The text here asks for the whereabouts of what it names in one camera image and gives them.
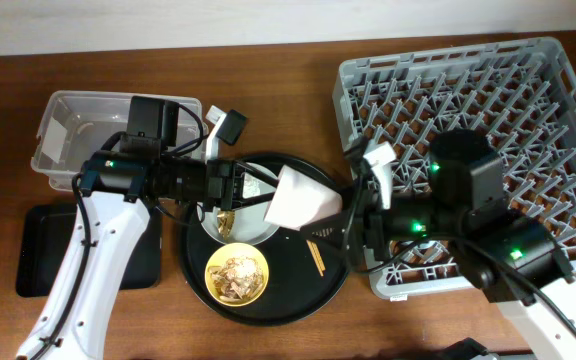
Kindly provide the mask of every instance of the black baking tray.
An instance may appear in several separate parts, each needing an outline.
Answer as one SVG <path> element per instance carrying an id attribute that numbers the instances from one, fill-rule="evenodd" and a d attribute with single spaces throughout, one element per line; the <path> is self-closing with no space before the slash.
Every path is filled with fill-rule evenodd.
<path id="1" fill-rule="evenodd" d="M 288 165 L 332 189 L 337 188 L 322 170 L 299 158 L 261 154 L 243 160 L 262 165 L 275 174 Z M 189 208 L 186 222 L 197 220 L 196 209 Z M 321 277 L 306 241 L 297 231 L 279 228 L 268 240 L 256 245 L 268 261 L 270 277 L 266 290 L 250 305 L 227 307 L 212 298 L 204 282 L 206 263 L 221 246 L 201 225 L 183 227 L 179 237 L 181 269 L 201 301 L 225 318 L 247 325 L 283 325 L 311 315 L 337 294 L 348 275 L 340 258 L 320 247 L 326 267 Z"/>
<path id="2" fill-rule="evenodd" d="M 50 293 L 72 235 L 76 204 L 39 205 L 26 213 L 17 269 L 17 294 L 22 297 Z M 161 214 L 150 221 L 128 260 L 121 290 L 155 286 L 161 273 Z"/>

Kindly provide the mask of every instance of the clear plastic container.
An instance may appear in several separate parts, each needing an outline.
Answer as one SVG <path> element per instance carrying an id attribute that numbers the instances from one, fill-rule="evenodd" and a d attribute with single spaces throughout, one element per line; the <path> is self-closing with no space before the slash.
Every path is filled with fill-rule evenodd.
<path id="1" fill-rule="evenodd" d="M 50 97 L 37 131 L 39 145 L 30 160 L 36 172 L 46 174 L 56 190 L 70 191 L 72 177 L 81 170 L 84 161 L 99 150 L 115 132 L 126 130 L 130 99 L 134 95 L 176 101 L 201 118 L 201 103 L 194 98 L 144 95 L 131 93 L 57 91 Z M 199 136 L 193 118 L 179 111 L 177 145 Z M 203 157 L 201 146 L 191 156 Z"/>

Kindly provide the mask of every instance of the plastic bin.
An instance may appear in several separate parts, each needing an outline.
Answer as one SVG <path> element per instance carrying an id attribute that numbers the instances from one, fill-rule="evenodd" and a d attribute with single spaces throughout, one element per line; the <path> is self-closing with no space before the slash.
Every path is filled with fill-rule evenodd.
<path id="1" fill-rule="evenodd" d="M 388 141 L 393 191 L 428 191 L 428 145 L 453 128 L 487 136 L 514 208 L 538 218 L 576 270 L 576 77 L 559 41 L 535 38 L 349 60 L 333 92 L 341 142 Z M 470 287 L 446 243 L 373 274 L 384 299 Z M 377 263 L 366 251 L 369 266 Z"/>
<path id="2" fill-rule="evenodd" d="M 81 170 L 84 161 L 99 150 L 115 132 L 126 130 L 130 99 L 134 95 L 163 98 L 179 102 L 201 119 L 201 103 L 197 99 L 131 93 L 57 91 L 50 97 L 37 131 L 39 145 L 30 166 L 46 174 L 56 190 L 71 191 L 70 181 Z M 179 111 L 177 145 L 199 136 L 197 123 Z M 204 146 L 191 156 L 201 159 Z"/>

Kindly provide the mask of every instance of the white wall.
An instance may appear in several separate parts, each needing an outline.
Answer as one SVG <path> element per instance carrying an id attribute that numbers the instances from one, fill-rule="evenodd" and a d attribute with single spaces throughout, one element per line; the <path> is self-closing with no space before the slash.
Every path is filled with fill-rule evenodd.
<path id="1" fill-rule="evenodd" d="M 576 0 L 0 0 L 0 55 L 576 29 Z"/>

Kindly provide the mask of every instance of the chopsticks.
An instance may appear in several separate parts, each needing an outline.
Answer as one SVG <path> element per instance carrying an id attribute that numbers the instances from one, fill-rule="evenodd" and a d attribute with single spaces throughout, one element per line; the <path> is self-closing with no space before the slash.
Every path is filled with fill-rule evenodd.
<path id="1" fill-rule="evenodd" d="M 319 270 L 319 276 L 323 277 L 326 267 L 324 266 L 324 260 L 321 258 L 321 254 L 319 253 L 319 248 L 317 247 L 317 244 L 310 240 L 306 240 L 306 243 L 308 243 L 308 248 L 310 249 L 310 254 L 312 254 L 313 260 L 315 260 L 317 270 Z"/>

